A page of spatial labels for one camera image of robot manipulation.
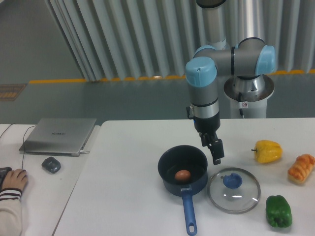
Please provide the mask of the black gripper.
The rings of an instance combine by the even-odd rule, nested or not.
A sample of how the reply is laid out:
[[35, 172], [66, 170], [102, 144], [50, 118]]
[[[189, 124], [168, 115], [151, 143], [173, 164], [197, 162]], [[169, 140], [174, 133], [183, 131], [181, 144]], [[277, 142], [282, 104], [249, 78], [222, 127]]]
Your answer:
[[202, 146], [208, 147], [210, 149], [213, 158], [213, 164], [220, 164], [221, 159], [224, 157], [223, 143], [215, 133], [221, 125], [220, 116], [215, 115], [210, 118], [193, 117], [193, 121], [195, 129], [197, 132], [199, 132]]

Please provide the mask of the striped white sleeve forearm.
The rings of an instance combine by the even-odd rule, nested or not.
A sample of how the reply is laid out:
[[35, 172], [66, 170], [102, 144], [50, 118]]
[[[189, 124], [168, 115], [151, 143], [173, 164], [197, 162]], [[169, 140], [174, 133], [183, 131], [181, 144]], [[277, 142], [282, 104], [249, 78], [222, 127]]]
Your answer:
[[5, 188], [0, 192], [0, 235], [19, 236], [22, 232], [22, 191]]

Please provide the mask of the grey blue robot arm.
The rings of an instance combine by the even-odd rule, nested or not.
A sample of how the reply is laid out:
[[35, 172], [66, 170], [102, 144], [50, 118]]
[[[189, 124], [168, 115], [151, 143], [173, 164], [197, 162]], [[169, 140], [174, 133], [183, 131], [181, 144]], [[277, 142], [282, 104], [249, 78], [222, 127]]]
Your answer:
[[222, 140], [216, 134], [220, 126], [218, 77], [228, 78], [224, 92], [233, 100], [234, 117], [245, 116], [242, 105], [247, 103], [247, 117], [263, 118], [267, 99], [274, 91], [268, 74], [276, 69], [275, 48], [265, 42], [262, 1], [237, 2], [238, 40], [231, 48], [226, 45], [225, 4], [223, 0], [197, 1], [203, 21], [208, 25], [207, 43], [186, 64], [190, 96], [187, 116], [193, 120], [202, 145], [210, 150], [215, 165], [224, 157]]

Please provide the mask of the person's hand on mouse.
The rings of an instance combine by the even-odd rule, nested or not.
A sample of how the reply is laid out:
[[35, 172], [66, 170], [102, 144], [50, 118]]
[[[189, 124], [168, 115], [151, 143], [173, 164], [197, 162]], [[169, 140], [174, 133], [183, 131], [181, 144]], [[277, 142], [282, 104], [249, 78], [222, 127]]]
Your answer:
[[9, 171], [4, 178], [1, 190], [5, 189], [18, 189], [23, 191], [28, 183], [27, 171], [22, 169], [16, 169]]

